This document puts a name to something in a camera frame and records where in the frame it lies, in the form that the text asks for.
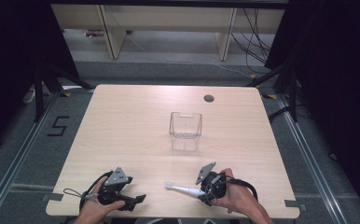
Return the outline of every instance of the wooden table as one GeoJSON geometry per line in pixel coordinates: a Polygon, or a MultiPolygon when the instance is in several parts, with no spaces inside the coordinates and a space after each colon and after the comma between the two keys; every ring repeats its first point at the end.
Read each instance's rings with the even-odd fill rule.
{"type": "MultiPolygon", "coordinates": [[[[116,217],[235,218],[222,207],[165,189],[170,181],[197,188],[202,166],[216,161],[214,171],[227,167],[256,188],[259,201],[273,218],[296,218],[298,208],[258,90],[242,87],[100,85],[70,149],[54,193],[70,188],[85,191],[105,172],[121,166],[133,181],[123,191],[146,194],[133,212],[116,217]],[[204,96],[213,95],[211,103],[204,96]],[[202,114],[202,134],[196,151],[172,150],[172,112],[202,114]]],[[[79,198],[64,195],[49,201],[52,216],[78,215],[79,198]]]]}

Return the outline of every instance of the gray carpet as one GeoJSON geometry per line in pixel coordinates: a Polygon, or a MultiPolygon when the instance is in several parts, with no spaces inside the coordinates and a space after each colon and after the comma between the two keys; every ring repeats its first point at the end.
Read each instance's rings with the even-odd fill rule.
{"type": "MultiPolygon", "coordinates": [[[[251,81],[252,72],[247,66],[226,66],[220,68],[202,64],[162,64],[162,63],[76,63],[84,81],[98,84],[157,84],[157,85],[201,85],[201,86],[243,86],[251,81]]],[[[258,72],[267,72],[263,67],[253,67],[258,72]]],[[[61,79],[63,85],[75,85],[61,79]]],[[[274,83],[269,80],[261,84],[261,93],[273,93],[274,83]]],[[[73,92],[69,97],[59,97],[48,114],[41,132],[30,151],[26,162],[18,174],[13,188],[0,209],[0,223],[61,223],[64,217],[50,217],[46,214],[47,203],[41,199],[50,193],[60,174],[67,153],[72,145],[76,131],[86,111],[92,94],[73,92]],[[60,130],[52,128],[58,116],[59,125],[67,126],[62,136],[49,136],[60,130]]],[[[263,99],[267,115],[279,110],[274,99],[263,99]]],[[[34,103],[18,111],[8,124],[6,133],[1,136],[0,180],[7,167],[21,147],[35,118],[34,103]]],[[[329,186],[339,199],[349,223],[360,223],[360,200],[342,172],[340,166],[327,157],[330,152],[318,127],[305,107],[298,108],[298,124],[312,148],[329,186]]],[[[281,151],[286,171],[299,203],[306,206],[296,220],[274,220],[275,223],[332,223],[325,204],[314,184],[310,171],[302,158],[297,142],[290,132],[283,115],[271,124],[281,151]]]]}

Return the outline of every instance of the transparent box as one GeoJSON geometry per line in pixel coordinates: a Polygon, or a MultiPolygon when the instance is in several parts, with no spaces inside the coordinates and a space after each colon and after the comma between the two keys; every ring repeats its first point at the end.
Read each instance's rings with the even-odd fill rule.
{"type": "Polygon", "coordinates": [[[169,134],[172,149],[197,150],[202,132],[202,114],[173,112],[169,134]]]}

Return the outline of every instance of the hand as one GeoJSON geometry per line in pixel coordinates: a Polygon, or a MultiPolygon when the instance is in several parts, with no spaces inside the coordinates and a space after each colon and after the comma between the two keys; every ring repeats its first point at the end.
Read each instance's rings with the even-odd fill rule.
{"type": "MultiPolygon", "coordinates": [[[[90,193],[98,193],[101,185],[107,177],[102,178],[90,193]]],[[[115,211],[125,205],[124,201],[117,201],[108,205],[102,205],[98,199],[92,198],[86,200],[81,208],[75,224],[99,224],[103,223],[104,218],[112,211],[115,211]]]]}
{"type": "MultiPolygon", "coordinates": [[[[220,174],[233,177],[232,170],[227,168],[220,174]]],[[[220,199],[212,199],[211,204],[228,209],[228,213],[237,212],[251,218],[255,223],[273,223],[265,208],[256,200],[248,188],[227,183],[227,193],[220,199]]]]}

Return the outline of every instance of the round hole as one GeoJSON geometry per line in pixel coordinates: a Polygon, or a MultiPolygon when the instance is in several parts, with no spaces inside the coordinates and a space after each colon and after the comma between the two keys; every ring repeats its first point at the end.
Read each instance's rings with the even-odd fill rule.
{"type": "Polygon", "coordinates": [[[203,97],[203,99],[207,102],[207,103],[211,103],[215,100],[215,98],[213,97],[213,95],[205,95],[203,97]]]}

